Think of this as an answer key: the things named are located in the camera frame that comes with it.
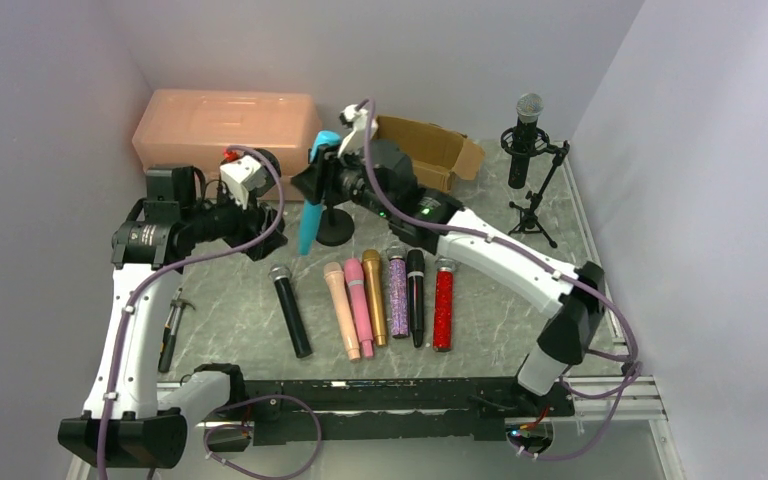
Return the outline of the blue toy microphone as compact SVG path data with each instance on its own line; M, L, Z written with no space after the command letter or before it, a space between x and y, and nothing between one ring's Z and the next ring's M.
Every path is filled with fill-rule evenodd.
M340 143L341 137L338 133L330 130L319 131L309 152L309 163L312 164L315 161L320 146L335 146ZM304 201L298 233L298 254L301 256L310 253L318 233L322 211L321 204Z

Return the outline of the clip mount desk stand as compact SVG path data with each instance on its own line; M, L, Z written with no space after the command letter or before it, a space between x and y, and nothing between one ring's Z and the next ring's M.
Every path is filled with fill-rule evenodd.
M349 242L355 232L352 216L332 204L325 204L315 240L324 246L336 247Z

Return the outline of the gold microphone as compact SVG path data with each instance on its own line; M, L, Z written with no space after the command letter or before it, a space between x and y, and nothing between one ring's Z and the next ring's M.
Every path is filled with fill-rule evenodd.
M374 249L365 250L361 256L361 265L364 272L365 293L374 343L377 347L386 347L388 330L382 293L382 262L379 252Z

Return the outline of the pink toy microphone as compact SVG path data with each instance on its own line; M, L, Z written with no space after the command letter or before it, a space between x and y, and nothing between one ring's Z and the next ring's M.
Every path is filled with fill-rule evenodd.
M373 358L374 336L365 293L365 277L360 261L357 258L347 259L343 271L361 354L364 358Z

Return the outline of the beige toy microphone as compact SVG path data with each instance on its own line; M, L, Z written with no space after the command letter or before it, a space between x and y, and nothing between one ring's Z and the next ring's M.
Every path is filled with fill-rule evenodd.
M357 362L361 359L360 344L346 292L343 269L338 262L329 262L324 265L323 271L331 294L344 349L349 361Z

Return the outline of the brown cardboard box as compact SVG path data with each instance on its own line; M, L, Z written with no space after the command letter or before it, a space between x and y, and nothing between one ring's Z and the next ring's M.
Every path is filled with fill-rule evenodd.
M418 183L449 193L455 179L472 181L485 151L465 134L439 125L379 115L376 137L396 143L412 160Z

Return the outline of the black microphone grey grille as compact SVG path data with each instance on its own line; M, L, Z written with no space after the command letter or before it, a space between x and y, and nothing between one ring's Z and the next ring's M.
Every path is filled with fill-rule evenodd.
M285 265L273 265L269 277L276 291L294 354L299 359L307 358L312 355L313 349L293 290L290 269Z

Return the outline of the slim black microphone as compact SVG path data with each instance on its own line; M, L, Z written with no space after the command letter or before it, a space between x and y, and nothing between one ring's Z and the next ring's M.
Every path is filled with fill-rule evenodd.
M421 348L425 332L425 261L420 249L408 251L406 267L409 329L414 347Z

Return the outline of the purple glitter microphone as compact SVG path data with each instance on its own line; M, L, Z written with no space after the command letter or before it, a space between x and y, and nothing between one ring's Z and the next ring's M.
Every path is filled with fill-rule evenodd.
M389 274L390 333L394 339L409 335L407 305L407 269L405 250L399 246L387 249Z

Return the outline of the red glitter microphone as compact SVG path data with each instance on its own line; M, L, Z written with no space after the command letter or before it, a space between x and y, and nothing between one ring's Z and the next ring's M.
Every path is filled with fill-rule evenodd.
M452 348L454 273L456 263L448 258L435 260L436 283L432 348L448 352Z

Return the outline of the shock mount desk stand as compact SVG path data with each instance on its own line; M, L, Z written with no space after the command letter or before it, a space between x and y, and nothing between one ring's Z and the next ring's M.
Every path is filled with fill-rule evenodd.
M262 185L254 190L254 206L261 216L261 230L269 233L262 244L264 249L278 249L288 243L284 233L287 194L281 179L280 162L265 148L255 148L254 152L264 174Z

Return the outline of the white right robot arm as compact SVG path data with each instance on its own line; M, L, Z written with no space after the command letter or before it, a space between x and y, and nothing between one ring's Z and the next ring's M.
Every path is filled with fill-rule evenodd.
M291 179L305 200L352 202L385 218L403 243L469 266L505 285L547 317L516 374L519 387L545 396L579 365L601 324L604 272L545 256L490 226L453 196L419 184L407 154L389 141L365 153L338 155L334 146Z

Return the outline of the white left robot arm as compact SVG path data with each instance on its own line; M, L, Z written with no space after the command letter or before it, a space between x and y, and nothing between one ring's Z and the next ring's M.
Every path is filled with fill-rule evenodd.
M280 208L261 197L280 185L279 167L254 156L220 168L215 199L191 165L149 169L146 193L112 238L113 303L104 351L81 413L61 421L58 442L100 476L112 469L170 469L190 432L246 398L241 369L209 363L167 396L158 393L166 324L194 249L221 240L254 260L286 243Z

